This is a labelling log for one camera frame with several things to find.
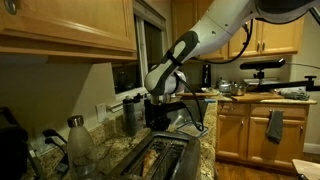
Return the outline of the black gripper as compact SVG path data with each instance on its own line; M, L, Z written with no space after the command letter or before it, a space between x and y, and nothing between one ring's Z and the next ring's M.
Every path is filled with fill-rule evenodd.
M152 131L165 131L168 129L171 119L167 117L167 113L162 109L153 109L151 111L149 127Z

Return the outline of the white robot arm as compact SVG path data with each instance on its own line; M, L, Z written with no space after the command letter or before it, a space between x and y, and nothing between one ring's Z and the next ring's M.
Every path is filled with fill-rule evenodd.
M185 83L177 75L184 62L220 49L246 22L257 19L287 24L319 5L320 0L214 0L201 19L149 70L145 88L153 97L173 94Z

